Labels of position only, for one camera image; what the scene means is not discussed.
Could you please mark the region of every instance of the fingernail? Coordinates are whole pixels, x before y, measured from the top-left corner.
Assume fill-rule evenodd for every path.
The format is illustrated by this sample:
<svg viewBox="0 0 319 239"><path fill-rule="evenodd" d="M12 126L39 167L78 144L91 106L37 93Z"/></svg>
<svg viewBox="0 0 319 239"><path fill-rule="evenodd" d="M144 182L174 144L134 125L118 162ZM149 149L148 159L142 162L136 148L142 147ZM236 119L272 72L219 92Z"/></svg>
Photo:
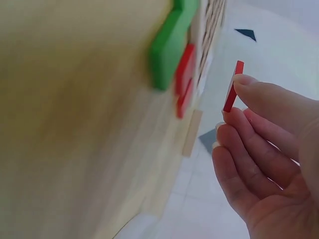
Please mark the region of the fingernail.
<svg viewBox="0 0 319 239"><path fill-rule="evenodd" d="M218 131L218 128L219 128L221 125L223 125L223 124L225 124L225 122L219 122L219 123L216 124L216 126L215 126L216 132Z"/></svg>
<svg viewBox="0 0 319 239"><path fill-rule="evenodd" d="M242 74L234 75L233 80L234 80L234 84L243 85L243 86L248 86L250 84L258 82L255 78L251 76L247 76L247 75L242 75Z"/></svg>
<svg viewBox="0 0 319 239"><path fill-rule="evenodd" d="M220 147L220 144L219 144L219 142L216 141L213 143L213 149L217 148L217 147Z"/></svg>

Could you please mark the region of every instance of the floor tile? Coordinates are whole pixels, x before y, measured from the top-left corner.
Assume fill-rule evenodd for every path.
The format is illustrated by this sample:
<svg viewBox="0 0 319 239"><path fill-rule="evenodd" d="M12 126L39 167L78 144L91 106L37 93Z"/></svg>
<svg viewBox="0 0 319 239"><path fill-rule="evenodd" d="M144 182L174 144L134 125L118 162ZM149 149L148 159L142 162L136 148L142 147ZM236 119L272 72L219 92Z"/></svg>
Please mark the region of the floor tile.
<svg viewBox="0 0 319 239"><path fill-rule="evenodd" d="M214 220L220 207L186 197L173 239L213 239Z"/></svg>
<svg viewBox="0 0 319 239"><path fill-rule="evenodd" d="M189 181L191 179L192 172L184 171L182 169L179 170L175 184L173 186L172 192L179 193L181 195L185 195L187 191L187 187L189 184Z"/></svg>
<svg viewBox="0 0 319 239"><path fill-rule="evenodd" d="M163 216L158 224L158 234L156 239L171 238L177 226L177 222L180 218L183 203L183 195L171 193L167 201Z"/></svg>
<svg viewBox="0 0 319 239"><path fill-rule="evenodd" d="M223 203L226 200L213 173L203 174L194 172L186 195L215 203Z"/></svg>

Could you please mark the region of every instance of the red block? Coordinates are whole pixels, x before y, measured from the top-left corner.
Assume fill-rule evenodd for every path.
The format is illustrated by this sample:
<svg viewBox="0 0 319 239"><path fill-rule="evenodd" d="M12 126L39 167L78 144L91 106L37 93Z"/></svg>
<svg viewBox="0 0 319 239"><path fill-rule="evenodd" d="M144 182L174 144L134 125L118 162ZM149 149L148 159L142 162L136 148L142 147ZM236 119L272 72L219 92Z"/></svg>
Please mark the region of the red block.
<svg viewBox="0 0 319 239"><path fill-rule="evenodd" d="M184 54L179 62L175 73L175 93L177 96L185 95L188 82L191 78L193 78L195 70L195 60L195 45L188 44L185 48Z"/></svg>
<svg viewBox="0 0 319 239"><path fill-rule="evenodd" d="M244 62L237 61L234 75L243 74L243 72L244 72ZM230 110L233 107L233 104L235 102L236 96L237 96L237 94L236 94L235 89L234 89L234 80L232 78L231 82L229 84L229 88L228 88L227 97L226 97L225 106L224 106L223 111L230 112Z"/></svg>
<svg viewBox="0 0 319 239"><path fill-rule="evenodd" d="M193 79L190 79L188 82L186 93L184 96L180 96L177 101L177 117L182 119L184 117L184 114L187 110L187 107L189 105L189 101L191 99L191 96L193 94L193 88L194 88L194 81Z"/></svg>

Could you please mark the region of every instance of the wooden strip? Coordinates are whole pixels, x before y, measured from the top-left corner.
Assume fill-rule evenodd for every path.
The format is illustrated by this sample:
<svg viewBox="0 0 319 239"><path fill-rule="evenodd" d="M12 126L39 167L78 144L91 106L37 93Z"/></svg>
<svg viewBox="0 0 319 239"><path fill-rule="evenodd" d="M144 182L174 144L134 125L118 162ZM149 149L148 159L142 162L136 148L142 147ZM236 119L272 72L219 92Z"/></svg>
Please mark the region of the wooden strip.
<svg viewBox="0 0 319 239"><path fill-rule="evenodd" d="M190 125L187 132L186 141L184 144L184 148L182 151L182 155L185 157L190 157L191 152L194 147L194 143L197 136L197 131L199 128L200 120L203 115L203 111L200 110L194 110L193 115L191 117Z"/></svg>

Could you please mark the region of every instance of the finger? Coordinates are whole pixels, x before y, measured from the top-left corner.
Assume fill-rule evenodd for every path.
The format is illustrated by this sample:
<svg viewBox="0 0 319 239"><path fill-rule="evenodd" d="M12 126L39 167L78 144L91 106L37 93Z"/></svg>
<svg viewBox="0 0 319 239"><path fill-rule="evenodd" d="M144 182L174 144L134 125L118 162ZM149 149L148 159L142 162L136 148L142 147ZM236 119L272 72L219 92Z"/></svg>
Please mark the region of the finger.
<svg viewBox="0 0 319 239"><path fill-rule="evenodd" d="M250 157L234 127L227 124L220 126L217 130L217 140L229 150L239 176L258 198L263 199L281 192L281 189L263 174Z"/></svg>
<svg viewBox="0 0 319 239"><path fill-rule="evenodd" d="M316 101L250 76L234 76L234 88L248 108L296 136L319 114Z"/></svg>
<svg viewBox="0 0 319 239"><path fill-rule="evenodd" d="M224 113L224 120L237 130L248 154L260 170L279 186L288 187L300 172L299 166L256 134L240 109L232 108L230 113Z"/></svg>
<svg viewBox="0 0 319 239"><path fill-rule="evenodd" d="M250 209L259 202L239 177L229 151L224 147L216 147L212 153L217 180L230 206L243 219L247 220Z"/></svg>
<svg viewBox="0 0 319 239"><path fill-rule="evenodd" d="M299 161L298 141L293 134L260 117L250 109L244 110L244 115L257 134L265 140L273 143L288 158L292 158L297 162Z"/></svg>

